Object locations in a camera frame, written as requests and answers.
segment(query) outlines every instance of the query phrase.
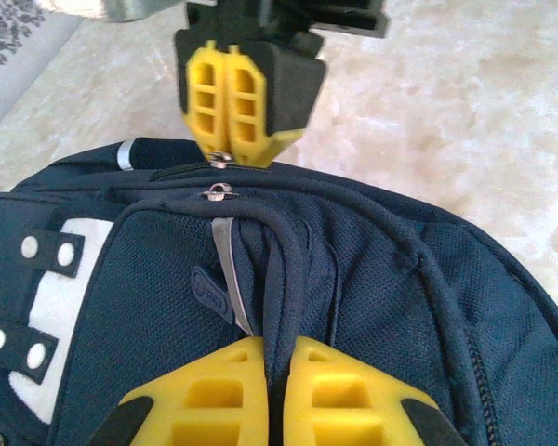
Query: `marble floor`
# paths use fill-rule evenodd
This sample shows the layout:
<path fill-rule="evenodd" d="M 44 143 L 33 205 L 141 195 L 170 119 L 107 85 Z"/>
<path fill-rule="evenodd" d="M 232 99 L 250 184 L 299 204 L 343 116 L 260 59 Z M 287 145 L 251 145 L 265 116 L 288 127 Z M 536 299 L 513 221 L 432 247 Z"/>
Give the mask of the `marble floor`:
<path fill-rule="evenodd" d="M 558 304 L 558 0 L 391 0 L 386 40 L 325 34 L 329 75 L 280 161 L 434 203 L 513 252 Z M 0 190 L 70 153 L 189 138 L 173 32 L 85 21 L 0 124 Z"/>

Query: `navy blue backpack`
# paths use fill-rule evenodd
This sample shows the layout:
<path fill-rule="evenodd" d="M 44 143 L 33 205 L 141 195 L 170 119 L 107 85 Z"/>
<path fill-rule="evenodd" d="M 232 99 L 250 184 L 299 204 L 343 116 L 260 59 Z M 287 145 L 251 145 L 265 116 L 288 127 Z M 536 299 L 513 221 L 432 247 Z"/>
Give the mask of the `navy blue backpack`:
<path fill-rule="evenodd" d="M 248 335 L 276 444 L 303 335 L 424 391 L 471 446 L 558 445 L 558 308 L 442 209 L 147 138 L 0 193 L 0 445 L 86 445 L 128 391 Z"/>

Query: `backpack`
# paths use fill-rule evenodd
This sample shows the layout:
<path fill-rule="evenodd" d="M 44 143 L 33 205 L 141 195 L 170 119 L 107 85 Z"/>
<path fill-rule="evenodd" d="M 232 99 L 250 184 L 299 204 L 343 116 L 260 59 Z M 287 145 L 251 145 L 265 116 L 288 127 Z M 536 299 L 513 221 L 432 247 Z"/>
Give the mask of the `backpack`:
<path fill-rule="evenodd" d="M 349 179 L 213 165 L 137 138 L 0 192 L 4 444 L 85 445 L 135 387 L 253 335 L 275 444 L 305 336 L 425 392 L 469 445 L 558 445 L 558 308 L 492 238 Z"/>

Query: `reflective strip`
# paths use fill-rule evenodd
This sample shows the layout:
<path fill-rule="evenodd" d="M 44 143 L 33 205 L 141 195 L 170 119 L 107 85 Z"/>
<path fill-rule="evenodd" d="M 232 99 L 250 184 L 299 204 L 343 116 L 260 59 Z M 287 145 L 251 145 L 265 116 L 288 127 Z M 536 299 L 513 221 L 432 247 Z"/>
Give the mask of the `reflective strip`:
<path fill-rule="evenodd" d="M 47 271 L 37 286 L 29 313 L 29 326 L 56 337 L 58 346 L 42 384 L 36 384 L 18 372 L 11 372 L 8 380 L 17 396 L 46 424 L 52 421 L 60 380 L 86 287 L 112 224 L 111 221 L 91 218 L 66 221 L 61 232 L 85 236 L 76 278 Z"/>
<path fill-rule="evenodd" d="M 245 333 L 252 336 L 252 328 L 246 316 L 244 301 L 240 293 L 238 284 L 238 276 L 235 273 L 235 265 L 233 264 L 232 250 L 232 223 L 233 218 L 215 218 L 213 220 L 213 240 L 219 254 L 219 261 L 227 283 L 227 293 L 232 301 L 233 314 L 235 314 L 235 324 L 244 330 Z"/>
<path fill-rule="evenodd" d="M 116 158 L 118 161 L 118 167 L 120 167 L 121 170 L 134 170 L 134 167 L 132 167 L 132 164 L 130 163 L 130 150 L 132 149 L 134 141 L 136 141 L 136 139 L 124 141 L 118 148 Z"/>

